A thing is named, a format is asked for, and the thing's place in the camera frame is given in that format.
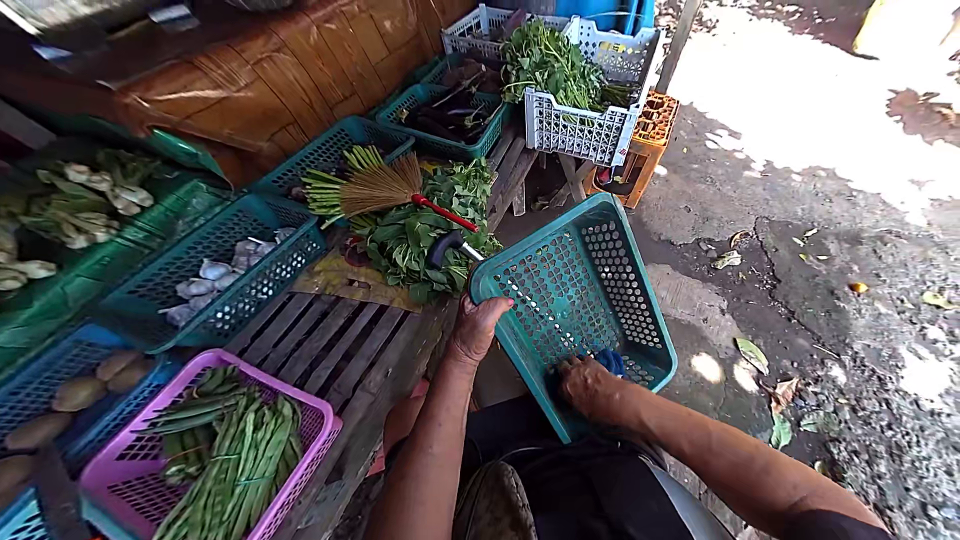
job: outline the vegetable stall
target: vegetable stall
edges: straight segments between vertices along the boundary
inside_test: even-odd
[[[36,399],[0,422],[0,531],[46,537],[32,478],[49,445],[110,540],[336,526],[468,284],[458,251],[427,264],[437,238],[502,249],[493,233],[526,211],[547,155],[565,179],[550,204],[608,190],[635,206],[669,140],[676,106],[648,77],[660,31],[500,15],[479,25],[495,32],[444,31],[447,54],[409,85],[241,190],[91,136],[17,164],[0,200],[0,401]],[[328,264],[356,290],[317,285]]]

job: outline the pink plastic basket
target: pink plastic basket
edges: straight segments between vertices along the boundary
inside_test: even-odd
[[[159,409],[182,399],[183,391],[200,380],[204,371],[230,364],[239,368],[247,384],[263,388],[267,399],[282,392],[300,402],[300,438],[306,449],[303,459],[247,540],[267,540],[274,535],[330,449],[343,422],[324,400],[277,380],[220,349],[206,351],[190,360],[180,374],[84,469],[80,477],[81,489],[85,497],[115,522],[105,524],[107,528],[121,528],[140,540],[153,537],[157,526],[180,501],[186,488],[170,487],[163,481],[160,474],[164,462],[161,437],[134,432],[146,428]]]

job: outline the blue cloth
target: blue cloth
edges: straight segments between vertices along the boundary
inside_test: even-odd
[[[623,371],[623,358],[620,357],[620,353],[617,351],[611,351],[610,349],[604,349],[596,355],[593,356],[596,361],[600,362],[600,365],[607,368],[607,371],[623,377],[625,375]]]

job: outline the concrete ground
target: concrete ground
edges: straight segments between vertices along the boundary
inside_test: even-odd
[[[960,303],[960,85],[938,46],[952,21],[903,19],[902,43],[864,58],[852,44],[870,4],[707,0],[668,91],[679,122],[630,220],[680,361],[662,395],[769,440],[756,381],[799,377],[783,451],[823,460],[899,537],[960,538],[960,309],[921,300]],[[528,198],[559,175],[535,170]],[[497,236],[510,244],[562,211],[528,211]],[[740,231],[743,262],[711,268]],[[770,358],[769,377],[737,336]],[[482,365],[481,404],[523,391],[502,355]],[[839,428],[800,430],[812,411]]]

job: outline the spinach bunch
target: spinach bunch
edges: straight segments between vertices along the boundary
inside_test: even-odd
[[[563,34],[534,18],[514,30],[503,44],[503,99],[518,103],[523,89],[547,91],[561,105],[602,110],[600,88],[606,82],[600,66],[584,58]]]
[[[367,255],[373,268],[387,279],[387,284],[410,287],[410,298],[425,304],[440,292],[458,293],[467,283],[469,259],[456,250],[444,254],[444,267],[426,267],[426,252],[434,240],[444,233],[460,229],[473,248],[489,256],[502,246],[487,234],[487,200],[490,198],[492,174],[484,159],[469,165],[455,163],[437,168],[423,178],[423,196],[437,205],[472,221],[480,228],[467,231],[430,209],[413,204],[391,209],[379,217],[375,225],[357,231],[367,238]]]

